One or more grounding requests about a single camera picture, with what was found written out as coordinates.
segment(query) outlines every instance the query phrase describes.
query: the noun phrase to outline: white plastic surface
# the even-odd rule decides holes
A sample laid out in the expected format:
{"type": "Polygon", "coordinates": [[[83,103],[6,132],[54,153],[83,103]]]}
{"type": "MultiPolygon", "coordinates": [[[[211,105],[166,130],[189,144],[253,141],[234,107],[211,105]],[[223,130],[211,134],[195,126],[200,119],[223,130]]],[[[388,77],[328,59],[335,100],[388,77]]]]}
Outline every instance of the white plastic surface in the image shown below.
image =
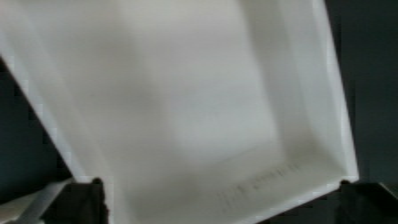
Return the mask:
{"type": "Polygon", "coordinates": [[[0,53],[116,224],[252,224],[356,180],[321,0],[0,0],[0,53]]]}

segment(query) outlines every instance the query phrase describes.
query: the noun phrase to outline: black object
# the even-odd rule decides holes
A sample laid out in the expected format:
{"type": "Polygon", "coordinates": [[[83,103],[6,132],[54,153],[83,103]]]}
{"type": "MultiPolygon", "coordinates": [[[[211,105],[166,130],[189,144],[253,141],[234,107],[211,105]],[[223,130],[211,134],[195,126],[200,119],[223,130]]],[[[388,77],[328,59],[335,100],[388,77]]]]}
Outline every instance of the black object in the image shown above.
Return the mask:
{"type": "Polygon", "coordinates": [[[335,224],[398,224],[398,200],[379,184],[342,185],[335,224]]]}
{"type": "Polygon", "coordinates": [[[108,224],[102,182],[65,185],[42,215],[45,224],[108,224]]]}
{"type": "Polygon", "coordinates": [[[0,204],[70,177],[0,59],[0,204]]]}

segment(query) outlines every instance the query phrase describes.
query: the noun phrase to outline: dark background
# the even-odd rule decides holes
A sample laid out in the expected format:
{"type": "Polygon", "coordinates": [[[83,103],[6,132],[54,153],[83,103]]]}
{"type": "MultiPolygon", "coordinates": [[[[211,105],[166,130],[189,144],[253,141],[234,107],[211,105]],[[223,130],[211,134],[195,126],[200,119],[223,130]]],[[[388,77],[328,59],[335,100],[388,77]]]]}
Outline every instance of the dark background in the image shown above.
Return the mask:
{"type": "MultiPolygon", "coordinates": [[[[398,182],[398,0],[324,0],[349,110],[360,182],[398,182]]],[[[0,203],[69,171],[0,66],[0,203]]],[[[333,223],[333,192],[266,223],[333,223]]]]}

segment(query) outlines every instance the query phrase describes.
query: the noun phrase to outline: white container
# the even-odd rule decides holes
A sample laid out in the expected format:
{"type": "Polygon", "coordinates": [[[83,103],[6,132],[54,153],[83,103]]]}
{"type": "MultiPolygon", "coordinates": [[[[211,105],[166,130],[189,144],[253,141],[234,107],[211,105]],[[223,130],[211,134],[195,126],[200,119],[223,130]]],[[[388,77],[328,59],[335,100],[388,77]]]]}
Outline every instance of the white container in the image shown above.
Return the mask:
{"type": "Polygon", "coordinates": [[[356,180],[321,0],[1,0],[0,52],[116,224],[255,223],[356,180]]]}

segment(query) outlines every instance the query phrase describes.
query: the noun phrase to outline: white plastic tray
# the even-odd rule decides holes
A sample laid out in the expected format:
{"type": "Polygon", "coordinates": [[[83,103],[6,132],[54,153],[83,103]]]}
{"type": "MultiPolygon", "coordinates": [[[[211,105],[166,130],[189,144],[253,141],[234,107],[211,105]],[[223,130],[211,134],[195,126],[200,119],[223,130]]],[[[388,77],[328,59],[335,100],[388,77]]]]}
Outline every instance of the white plastic tray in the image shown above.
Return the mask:
{"type": "Polygon", "coordinates": [[[255,223],[356,180],[321,0],[1,0],[0,52],[116,224],[255,223]]]}

